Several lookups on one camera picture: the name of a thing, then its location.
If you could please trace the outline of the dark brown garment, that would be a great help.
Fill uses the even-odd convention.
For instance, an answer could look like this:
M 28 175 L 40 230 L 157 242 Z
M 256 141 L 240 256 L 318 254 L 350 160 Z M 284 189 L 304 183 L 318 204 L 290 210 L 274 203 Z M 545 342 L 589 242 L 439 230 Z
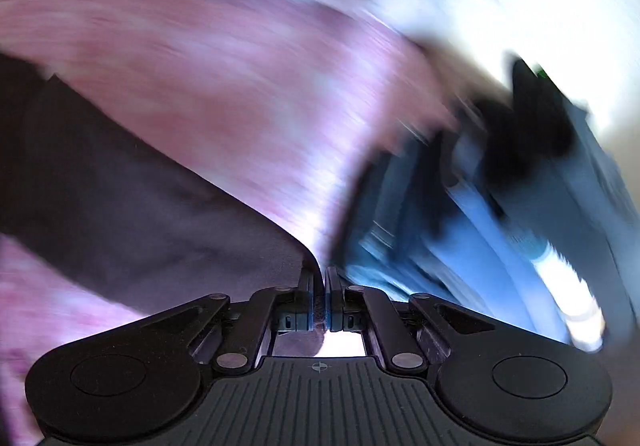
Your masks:
M 1 59 L 1 230 L 67 279 L 145 314 L 321 283 L 285 230 L 11 56 Z

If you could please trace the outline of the blue folded clothes pile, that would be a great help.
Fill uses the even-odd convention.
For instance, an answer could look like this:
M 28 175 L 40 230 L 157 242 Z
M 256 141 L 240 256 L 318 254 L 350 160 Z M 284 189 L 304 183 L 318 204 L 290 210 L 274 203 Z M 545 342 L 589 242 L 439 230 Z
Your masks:
M 428 293 L 587 352 L 639 325 L 639 214 L 588 114 L 521 59 L 512 97 L 368 165 L 332 253 L 341 276 Z

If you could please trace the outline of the pink floral blanket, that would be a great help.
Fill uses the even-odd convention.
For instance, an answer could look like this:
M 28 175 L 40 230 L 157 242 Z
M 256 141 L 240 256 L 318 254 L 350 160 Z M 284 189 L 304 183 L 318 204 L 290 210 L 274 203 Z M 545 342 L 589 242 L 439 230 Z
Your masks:
M 378 0 L 1 0 L 1 59 L 57 77 L 315 259 L 367 161 L 452 114 L 432 56 Z M 33 445 L 28 369 L 152 314 L 67 279 L 1 230 L 1 440 Z

